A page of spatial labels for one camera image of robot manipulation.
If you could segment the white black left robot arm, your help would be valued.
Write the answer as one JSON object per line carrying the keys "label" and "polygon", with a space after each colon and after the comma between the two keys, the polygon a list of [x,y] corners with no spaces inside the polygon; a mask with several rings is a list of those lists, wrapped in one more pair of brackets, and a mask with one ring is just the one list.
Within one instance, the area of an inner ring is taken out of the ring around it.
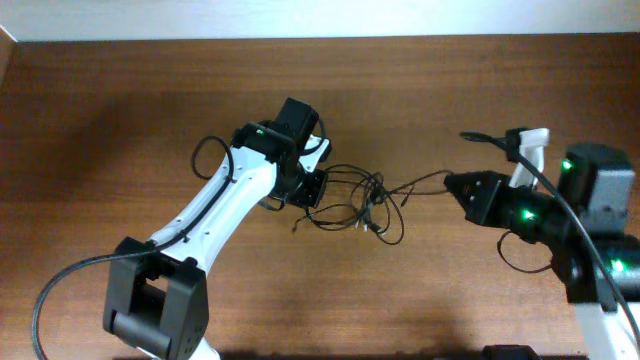
{"label": "white black left robot arm", "polygon": [[152,359],[218,359],[206,340],[207,276],[264,198],[312,207],[324,190],[325,135],[249,123],[224,144],[215,174],[173,220],[141,242],[125,238],[109,268],[103,328]]}

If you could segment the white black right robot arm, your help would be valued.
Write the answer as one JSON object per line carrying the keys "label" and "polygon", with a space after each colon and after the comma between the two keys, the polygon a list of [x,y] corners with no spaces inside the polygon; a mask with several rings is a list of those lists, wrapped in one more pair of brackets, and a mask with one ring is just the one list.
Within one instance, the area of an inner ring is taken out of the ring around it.
{"label": "white black right robot arm", "polygon": [[558,185],[542,193],[509,176],[477,171],[444,185],[467,221],[545,245],[592,359],[639,356],[639,240],[626,233],[635,172],[621,150],[568,147]]}

